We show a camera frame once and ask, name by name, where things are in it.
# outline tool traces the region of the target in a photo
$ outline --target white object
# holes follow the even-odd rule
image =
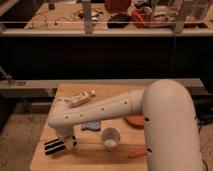
[[[102,131],[101,140],[106,149],[111,151],[120,143],[120,134],[115,128],[108,127]]]
[[[69,99],[70,107],[77,107],[83,103],[88,102],[91,97],[95,96],[95,91],[82,91]]]
[[[72,134],[71,126],[76,124],[141,114],[143,110],[148,170],[204,171],[193,101],[176,81],[159,80],[146,89],[77,108],[58,105],[63,104],[53,105],[48,124],[59,137]]]

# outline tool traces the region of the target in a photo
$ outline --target cable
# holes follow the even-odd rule
[[[202,161],[203,161],[203,164],[205,166],[205,171],[208,171],[209,170],[208,164],[206,163],[205,160],[202,159]]]
[[[172,77],[173,71],[174,71],[174,65],[175,65],[175,59],[176,59],[176,36],[175,33],[173,33],[173,52],[172,52],[172,59],[170,64],[170,77]]]

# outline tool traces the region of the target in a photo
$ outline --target red object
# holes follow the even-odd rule
[[[131,0],[106,0],[105,7],[109,13],[126,12]]]
[[[135,158],[135,157],[141,157],[141,156],[144,156],[144,155],[146,155],[146,147],[145,146],[138,148],[137,150],[135,150],[133,152],[130,152],[128,154],[128,157],[129,158]]]
[[[143,127],[144,119],[142,116],[127,116],[125,117],[126,121],[132,126]]]
[[[142,10],[134,9],[132,11],[132,20],[137,27],[139,28],[147,27],[148,23],[145,22],[148,22],[148,20],[146,18],[147,15]]]

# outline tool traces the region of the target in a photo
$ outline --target small bottle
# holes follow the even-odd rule
[[[91,97],[95,96],[95,91],[82,91],[69,99],[70,107],[77,107],[83,103],[88,102]]]

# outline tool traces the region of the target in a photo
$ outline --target orange object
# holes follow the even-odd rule
[[[144,126],[143,116],[128,116],[128,117],[125,117],[125,119],[132,126],[136,126],[136,127]]]
[[[140,9],[134,9],[132,11],[132,20],[134,21],[134,24],[138,27],[138,28],[144,28],[148,26],[147,23],[147,15],[145,12],[143,12]]]
[[[146,147],[143,146],[143,147],[129,153],[128,157],[129,158],[141,157],[141,156],[144,156],[145,154],[146,154]]]

